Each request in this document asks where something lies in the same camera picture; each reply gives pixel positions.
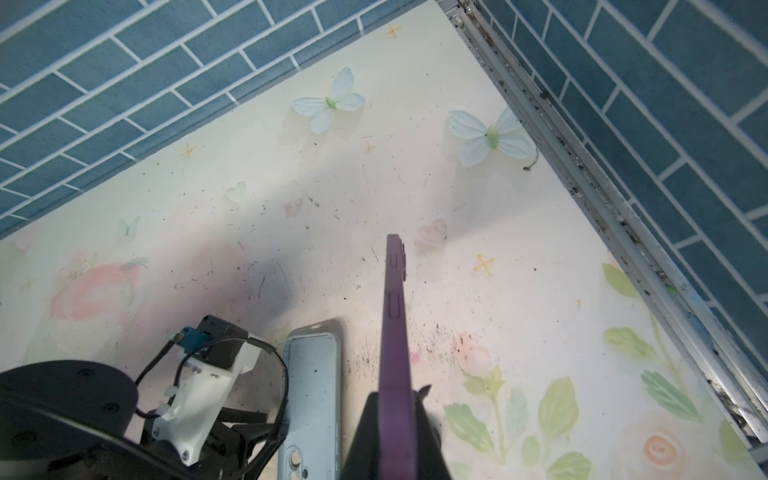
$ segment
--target gold star print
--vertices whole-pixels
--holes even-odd
[[[186,149],[184,150],[182,155],[187,155],[187,159],[191,160],[192,159],[192,150],[194,150],[195,148],[197,148],[197,145],[195,145],[194,147],[190,148],[190,145],[187,144]]]
[[[385,37],[389,37],[390,35],[394,38],[397,38],[397,31],[401,27],[392,27],[392,25],[387,25],[389,27],[389,31],[384,34]]]
[[[488,278],[491,278],[493,275],[491,275],[491,271],[488,269],[489,266],[493,265],[493,261],[496,260],[496,257],[491,257],[490,260],[486,261],[483,260],[482,255],[478,254],[478,261],[480,264],[472,269],[473,272],[479,271],[481,268],[485,269],[485,272],[488,273]]]

